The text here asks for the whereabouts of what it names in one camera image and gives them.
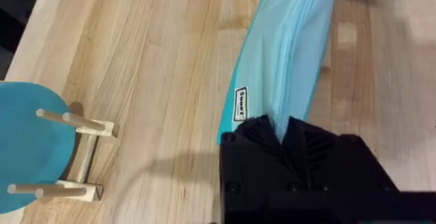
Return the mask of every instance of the wooden table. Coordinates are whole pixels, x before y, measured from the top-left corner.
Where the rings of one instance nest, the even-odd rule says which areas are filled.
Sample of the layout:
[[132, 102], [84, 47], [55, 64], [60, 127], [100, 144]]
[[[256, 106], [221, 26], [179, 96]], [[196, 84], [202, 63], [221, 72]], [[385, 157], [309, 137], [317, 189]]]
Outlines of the wooden table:
[[[121, 130], [99, 141], [88, 179], [102, 202], [34, 202], [21, 223], [218, 221], [215, 135], [257, 2], [38, 0], [7, 80]], [[336, 0], [309, 115], [360, 134], [403, 190], [436, 190], [435, 4]]]

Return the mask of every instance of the black plastic part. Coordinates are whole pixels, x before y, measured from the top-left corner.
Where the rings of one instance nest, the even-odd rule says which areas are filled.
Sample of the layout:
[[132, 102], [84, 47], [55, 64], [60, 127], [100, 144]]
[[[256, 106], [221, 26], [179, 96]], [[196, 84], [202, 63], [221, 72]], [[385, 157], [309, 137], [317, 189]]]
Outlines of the black plastic part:
[[25, 26], [0, 8], [0, 46], [15, 53]]
[[223, 223], [434, 220], [434, 193], [402, 193], [361, 138], [290, 118], [282, 144], [268, 117], [221, 140]]

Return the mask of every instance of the wood grain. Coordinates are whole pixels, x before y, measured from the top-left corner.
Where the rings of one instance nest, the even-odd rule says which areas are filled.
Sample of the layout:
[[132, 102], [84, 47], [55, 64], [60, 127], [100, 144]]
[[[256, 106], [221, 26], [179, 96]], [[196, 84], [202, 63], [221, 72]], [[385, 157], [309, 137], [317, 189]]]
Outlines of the wood grain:
[[[435, 2], [336, 0], [309, 114], [360, 134], [400, 189], [436, 189]], [[257, 3], [38, 0], [7, 80], [121, 127], [99, 139], [91, 166], [101, 202], [34, 202], [21, 223], [218, 221], [215, 135]]]

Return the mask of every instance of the wooden base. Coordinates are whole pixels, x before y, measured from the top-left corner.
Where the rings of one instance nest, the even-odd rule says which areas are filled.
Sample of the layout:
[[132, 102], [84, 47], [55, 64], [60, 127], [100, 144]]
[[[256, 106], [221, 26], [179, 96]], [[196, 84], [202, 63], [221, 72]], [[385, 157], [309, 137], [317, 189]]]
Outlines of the wooden base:
[[77, 183], [68, 180], [58, 180], [56, 184], [63, 185], [66, 189], [68, 188], [85, 188], [87, 192], [81, 196], [71, 196], [66, 197], [67, 199], [74, 199], [84, 202], [96, 202], [99, 201], [102, 197], [103, 186], [101, 185], [92, 185], [86, 183]]
[[103, 131], [98, 131], [96, 129], [91, 129], [85, 126], [77, 127], [76, 132], [77, 133], [85, 133], [89, 135], [98, 135], [98, 136], [112, 136], [116, 137], [116, 133], [114, 132], [114, 123], [109, 121], [97, 121], [91, 119], [93, 122], [97, 122], [104, 125]]

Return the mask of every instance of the screw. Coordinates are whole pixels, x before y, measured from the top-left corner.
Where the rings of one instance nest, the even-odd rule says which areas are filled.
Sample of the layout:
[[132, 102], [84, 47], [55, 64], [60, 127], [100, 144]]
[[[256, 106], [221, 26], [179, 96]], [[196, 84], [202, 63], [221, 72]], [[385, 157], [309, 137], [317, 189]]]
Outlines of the screw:
[[292, 182], [288, 182], [286, 187], [287, 187], [288, 191], [298, 191], [298, 190], [300, 190], [300, 187], [297, 184], [292, 183]]
[[235, 195], [240, 193], [240, 184], [239, 182], [229, 182], [225, 185], [225, 191], [229, 193], [233, 193]]
[[232, 132], [227, 132], [223, 134], [223, 139], [229, 142], [233, 142], [236, 139], [236, 136]]

